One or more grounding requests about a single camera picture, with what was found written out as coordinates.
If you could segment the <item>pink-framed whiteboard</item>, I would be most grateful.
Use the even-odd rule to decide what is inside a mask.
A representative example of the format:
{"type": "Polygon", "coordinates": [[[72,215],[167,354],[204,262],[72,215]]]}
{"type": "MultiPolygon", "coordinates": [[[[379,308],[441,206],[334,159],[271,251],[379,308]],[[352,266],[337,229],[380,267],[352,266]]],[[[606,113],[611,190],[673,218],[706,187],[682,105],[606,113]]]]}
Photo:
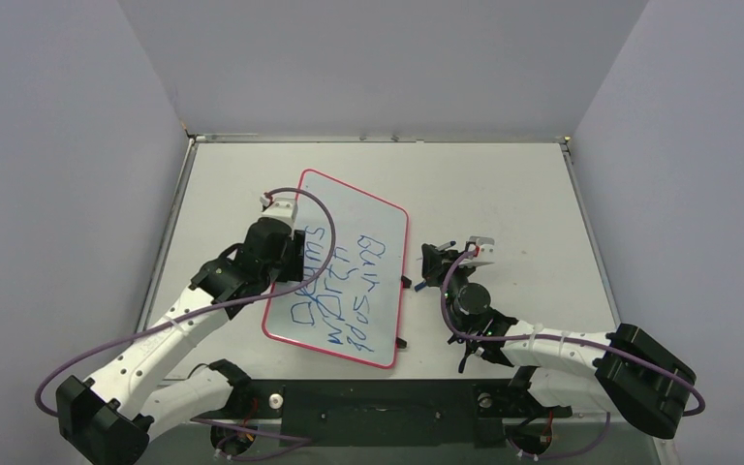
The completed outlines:
{"type": "Polygon", "coordinates": [[[323,354],[388,369],[396,339],[409,216],[335,177],[304,170],[297,229],[310,284],[270,300],[264,334],[323,354]]]}

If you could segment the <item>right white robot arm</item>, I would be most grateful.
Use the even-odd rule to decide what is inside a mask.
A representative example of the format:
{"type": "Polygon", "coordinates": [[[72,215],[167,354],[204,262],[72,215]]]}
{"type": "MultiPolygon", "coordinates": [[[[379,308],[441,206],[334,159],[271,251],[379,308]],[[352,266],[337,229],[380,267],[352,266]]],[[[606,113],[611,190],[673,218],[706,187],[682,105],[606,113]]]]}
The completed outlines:
{"type": "Polygon", "coordinates": [[[424,243],[422,284],[440,291],[449,341],[466,357],[514,369],[510,405],[521,414],[540,408],[578,408],[618,414],[650,436],[671,439],[679,422],[701,414],[705,400],[693,369],[637,325],[612,331],[550,328],[509,317],[472,281],[494,262],[494,241],[473,236],[462,250],[424,243]]]}

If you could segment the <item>blue whiteboard marker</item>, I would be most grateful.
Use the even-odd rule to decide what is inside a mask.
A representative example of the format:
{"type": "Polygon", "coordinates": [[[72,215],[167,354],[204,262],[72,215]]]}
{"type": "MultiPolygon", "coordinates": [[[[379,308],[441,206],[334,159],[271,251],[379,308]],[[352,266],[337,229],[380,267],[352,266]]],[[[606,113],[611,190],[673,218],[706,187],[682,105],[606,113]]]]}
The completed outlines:
{"type": "Polygon", "coordinates": [[[426,288],[439,288],[446,273],[450,258],[453,258],[456,251],[453,247],[456,245],[455,240],[451,240],[440,245],[423,243],[420,246],[421,252],[421,281],[414,285],[414,291],[420,292],[426,288]]]}

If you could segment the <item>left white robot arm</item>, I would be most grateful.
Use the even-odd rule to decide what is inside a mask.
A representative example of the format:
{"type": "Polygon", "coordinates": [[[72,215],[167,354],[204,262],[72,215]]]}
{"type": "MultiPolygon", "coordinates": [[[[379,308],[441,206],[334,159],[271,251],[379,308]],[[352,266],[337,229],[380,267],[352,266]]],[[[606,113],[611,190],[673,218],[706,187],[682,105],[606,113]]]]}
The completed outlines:
{"type": "Polygon", "coordinates": [[[251,379],[225,359],[169,387],[179,361],[276,282],[303,279],[305,232],[269,218],[243,242],[204,263],[157,324],[86,380],[71,376],[55,392],[60,433],[92,464],[134,464],[150,441],[208,412],[243,414],[251,379]]]}

